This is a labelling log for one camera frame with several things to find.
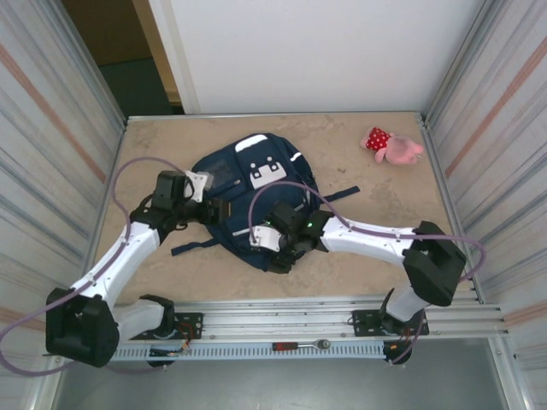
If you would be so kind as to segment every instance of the beige floor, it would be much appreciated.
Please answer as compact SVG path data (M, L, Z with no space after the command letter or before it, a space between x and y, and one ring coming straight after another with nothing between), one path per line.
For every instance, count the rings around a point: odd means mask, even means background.
M190 169L203 156L234 140L252 132L273 132L288 138L304 153L322 193L359 185L360 193L335 203L347 218L384 226L417 226L421 220L430 220L449 230L427 158L414 167L376 164L373 153L359 147L363 133L371 126L420 141L411 113L175 118L132 122L121 163L152 155ZM128 168L118 184L120 199L134 208L152 192L156 175L163 168L154 163ZM122 225L121 214L110 204L98 255L111 245ZM145 293L177 302L383 294L407 280L400 268L352 254L312 252L288 275L258 271L220 246L195 249L177 257L170 255L173 246L209 238L205 228L197 224L172 233L138 269L119 302L134 301Z

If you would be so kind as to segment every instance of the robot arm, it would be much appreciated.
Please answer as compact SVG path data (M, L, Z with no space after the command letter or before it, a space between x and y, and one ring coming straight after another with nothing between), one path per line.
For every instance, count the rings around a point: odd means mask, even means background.
M129 237L126 226L110 250L71 289L57 288L48 296L47 302L52 303L92 282L71 301L46 314L46 348L50 353L100 367L109 362L120 342L148 330L158 336L171 333L173 302L150 295L128 307L115 307L115 302L140 264L170 232L192 221L214 225L229 216L229 203L203 200L211 182L209 175L201 173L164 171L158 175L154 193L131 212ZM107 264L103 275L94 279Z
M255 240L250 244L274 252L277 272L288 272L303 252L351 252L389 262L403 268L409 283L391 290L379 311L378 320L386 333L401 334L416 313L429 305L449 306L467 259L448 240L400 239L397 236L444 233L432 222L417 228L391 228L348 220L343 225L331 212L315 211L309 218L287 204L278 203L266 218L265 225L253 227ZM384 232L391 237L368 235L356 231Z

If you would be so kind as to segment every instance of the wrench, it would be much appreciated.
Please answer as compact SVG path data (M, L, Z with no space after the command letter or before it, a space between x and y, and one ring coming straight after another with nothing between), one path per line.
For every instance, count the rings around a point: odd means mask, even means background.
M286 350L297 350L299 348L314 348L325 350L331 347L331 343L326 339L318 339L315 342L298 343L298 342L280 342L273 343L272 349L274 352L284 352Z

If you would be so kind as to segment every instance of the orange stripe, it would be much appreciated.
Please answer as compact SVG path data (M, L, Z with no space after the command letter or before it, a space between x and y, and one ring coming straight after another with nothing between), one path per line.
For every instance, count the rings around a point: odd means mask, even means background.
M507 326L521 325L539 318L547 317L547 302L540 302L517 310L505 316Z
M85 152L84 147L82 147L76 137L71 133L68 127L62 122L61 117L55 112L55 110L50 106L46 101L44 96L40 94L37 88L32 84L31 80L23 73L21 67L15 62L11 57L9 52L0 44L0 62L9 70L11 75L21 84L25 89L28 95L34 100L36 105L44 112L44 114L50 119L51 123L61 132L62 135L68 140L68 142L73 146L78 155L82 160L87 164L87 166L93 171L93 173L104 182L106 180L106 175L101 170L101 168L94 162L94 160Z
M23 316L24 314L21 312L16 312L15 310L0 307L0 321L4 323L13 323ZM45 323L42 320L38 319L31 319L28 322L22 324L21 327L26 327L27 329L32 329L34 331L45 331Z
M494 121L494 119L505 106L507 101L520 89L526 79L530 77L530 74L543 60L545 54L547 54L547 37L544 38L544 41L541 42L539 47L537 47L537 49L532 53L530 58L528 58L524 66L522 66L521 70L516 74L513 81L511 81L511 84L509 84L509 86L507 87L507 90L496 102L496 105L492 107L490 112L486 115L486 117L482 120L477 129L474 131L473 135L471 135L471 138L465 143L465 145L463 145L462 150L458 153L458 155L456 155L456 158L453 160L453 162L448 166L448 168L446 168L445 173L447 178L450 177L458 164L462 161L463 157L469 152L469 150L479 140L480 136Z

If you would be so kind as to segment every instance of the backpack strap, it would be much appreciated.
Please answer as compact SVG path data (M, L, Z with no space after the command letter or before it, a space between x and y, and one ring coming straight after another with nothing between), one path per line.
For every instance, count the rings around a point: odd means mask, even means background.
M183 252L186 252L188 250L192 250L195 248L210 248L211 246L218 245L219 243L220 242L214 237L210 238L208 241L205 241L205 242L190 242L190 243L187 243L186 245L180 245L180 246L177 246L176 248L172 248L171 255L172 256L180 255Z
M357 185L352 186L351 188L348 188L347 190L339 190L338 192L334 192L331 195L325 196L325 199L329 202L337 201L338 199L346 198L347 196L356 194L357 192L361 192L359 187Z

